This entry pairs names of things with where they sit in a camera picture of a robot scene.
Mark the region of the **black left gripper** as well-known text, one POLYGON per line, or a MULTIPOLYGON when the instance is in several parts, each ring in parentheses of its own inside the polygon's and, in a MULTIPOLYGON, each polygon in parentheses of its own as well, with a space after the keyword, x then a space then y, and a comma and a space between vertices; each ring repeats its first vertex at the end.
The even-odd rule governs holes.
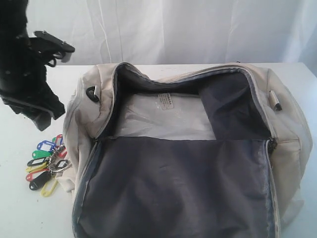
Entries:
POLYGON ((56 60, 41 56, 25 39, 0 39, 0 96, 17 114, 24 113, 39 131, 65 113, 64 104, 47 83, 47 66, 56 60))

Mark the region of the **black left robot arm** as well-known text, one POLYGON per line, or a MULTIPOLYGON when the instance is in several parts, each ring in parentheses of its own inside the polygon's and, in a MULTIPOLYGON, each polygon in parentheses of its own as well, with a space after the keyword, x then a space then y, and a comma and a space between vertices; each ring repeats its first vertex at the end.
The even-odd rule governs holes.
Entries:
POLYGON ((29 118, 40 131, 65 113, 64 104, 47 84, 47 66, 66 52, 55 42, 30 38, 27 0, 0 2, 0 97, 16 114, 29 118))

